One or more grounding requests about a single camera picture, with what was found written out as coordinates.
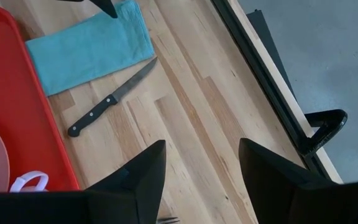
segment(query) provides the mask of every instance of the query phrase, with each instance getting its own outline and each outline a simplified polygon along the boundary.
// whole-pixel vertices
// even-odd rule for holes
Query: fork
[[[169,217],[169,218],[159,218],[157,220],[157,224],[172,224],[179,222],[177,217]]]

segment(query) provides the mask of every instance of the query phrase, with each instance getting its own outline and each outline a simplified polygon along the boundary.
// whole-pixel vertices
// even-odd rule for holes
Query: black knife handle
[[[87,112],[82,118],[68,128],[67,134],[70,137],[78,137],[82,129],[90,125],[93,121],[96,121],[105,110],[112,105],[116,105],[117,103],[118,101],[112,95],[108,95],[92,110]]]

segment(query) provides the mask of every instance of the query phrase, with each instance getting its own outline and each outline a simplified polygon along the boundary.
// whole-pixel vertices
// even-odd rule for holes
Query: black metal frame
[[[306,114],[305,116],[312,127],[320,127],[311,138],[306,136],[228,1],[211,0],[211,2],[221,16],[242,56],[253,71],[306,168],[327,179],[331,179],[316,155],[316,151],[344,126],[347,120],[346,112],[332,110]]]

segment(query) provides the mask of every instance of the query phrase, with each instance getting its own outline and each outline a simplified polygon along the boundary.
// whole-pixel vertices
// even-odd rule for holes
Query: light wood grain
[[[250,138],[302,166],[254,75],[209,0],[138,0],[159,59],[152,73],[78,138],[67,127],[147,62],[51,96],[50,106],[81,187],[114,172],[159,139],[167,141],[160,215],[182,223],[257,223],[238,161]],[[312,130],[244,12],[237,16],[304,130]],[[90,2],[0,0],[28,38],[98,12]],[[324,165],[340,181],[323,150]]]

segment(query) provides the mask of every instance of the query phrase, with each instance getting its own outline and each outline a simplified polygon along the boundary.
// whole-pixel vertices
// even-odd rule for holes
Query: gray floor
[[[262,10],[305,113],[344,109],[325,149],[345,182],[358,181],[358,0],[239,0]]]

